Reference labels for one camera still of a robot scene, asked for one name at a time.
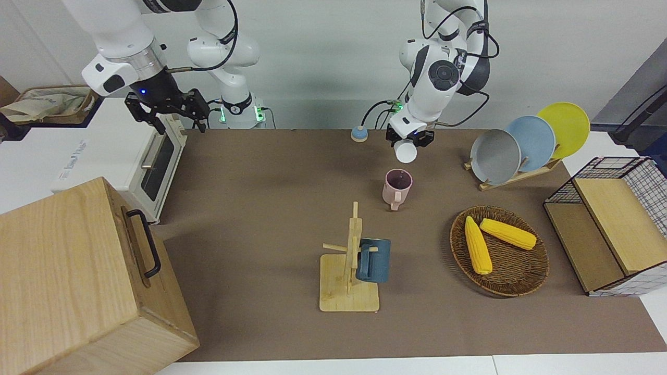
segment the oven handle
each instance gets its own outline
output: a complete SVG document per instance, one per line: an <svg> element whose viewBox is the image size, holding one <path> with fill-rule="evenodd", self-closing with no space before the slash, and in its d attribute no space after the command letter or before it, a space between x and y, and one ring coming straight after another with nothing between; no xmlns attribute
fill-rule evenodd
<svg viewBox="0 0 667 375"><path fill-rule="evenodd" d="M155 160L157 160L157 155L160 152L160 149L162 148L162 144L165 141L166 135L157 135L155 134L155 137L151 140L151 146L148 149L148 152L146 153L146 157L143 158L143 161L141 162L141 168L150 170L153 169L153 166L155 165Z"/></svg>
<svg viewBox="0 0 667 375"><path fill-rule="evenodd" d="M148 246L151 248L151 254L153 254L153 261L155 265L150 270L146 271L143 275L147 279L152 278L160 272L162 268L162 263L160 263L160 256L157 254L157 248L155 247L155 242L153 242L153 236L151 235L151 230L148 228L148 220L146 220L146 215L143 214L141 210L130 210L126 213L127 217L131 218L132 216L139 215L141 218L141 225L143 225L143 231L146 232L146 239L148 239Z"/></svg>

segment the oven door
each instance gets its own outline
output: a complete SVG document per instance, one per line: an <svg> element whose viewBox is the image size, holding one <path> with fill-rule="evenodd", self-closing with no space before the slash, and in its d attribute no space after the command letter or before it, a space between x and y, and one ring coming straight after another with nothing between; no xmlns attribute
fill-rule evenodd
<svg viewBox="0 0 667 375"><path fill-rule="evenodd" d="M141 162L139 184L135 188L135 196L145 208L150 208L154 216L151 221L158 221L164 198L169 191L176 165L181 157L183 147L177 140L174 129L166 126L163 135L153 135L148 151Z"/></svg>

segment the mug rack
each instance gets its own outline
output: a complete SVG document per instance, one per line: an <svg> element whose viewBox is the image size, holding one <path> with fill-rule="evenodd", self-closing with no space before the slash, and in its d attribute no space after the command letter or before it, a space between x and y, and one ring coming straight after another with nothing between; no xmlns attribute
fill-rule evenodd
<svg viewBox="0 0 667 375"><path fill-rule="evenodd" d="M319 259L319 309L324 312L376 312L380 309L378 285L355 277L362 239L359 202L354 202L348 230L348 245L322 244L345 254L324 254Z"/></svg>

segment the corn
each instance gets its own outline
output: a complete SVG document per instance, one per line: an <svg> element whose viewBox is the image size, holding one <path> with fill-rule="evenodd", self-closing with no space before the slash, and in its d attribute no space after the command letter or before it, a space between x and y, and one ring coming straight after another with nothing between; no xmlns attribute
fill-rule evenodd
<svg viewBox="0 0 667 375"><path fill-rule="evenodd" d="M524 250L531 250L538 241L532 233L511 226L510 224L497 222L496 220L482 220L480 229L499 240L503 240Z"/></svg>
<svg viewBox="0 0 667 375"><path fill-rule="evenodd" d="M493 270L489 249L486 247L484 237L480 227L470 216L466 217L466 243L468 244L468 253L475 273L479 275L488 275Z"/></svg>

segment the white oven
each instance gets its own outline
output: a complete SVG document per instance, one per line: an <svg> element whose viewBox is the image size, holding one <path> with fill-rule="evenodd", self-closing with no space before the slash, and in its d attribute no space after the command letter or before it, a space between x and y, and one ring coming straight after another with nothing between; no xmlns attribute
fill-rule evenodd
<svg viewBox="0 0 667 375"><path fill-rule="evenodd" d="M51 191L102 176L131 208L143 211L150 222L158 222L187 139L175 115L159 118L166 128L164 135L146 123L137 123L122 99L105 99L57 173Z"/></svg>

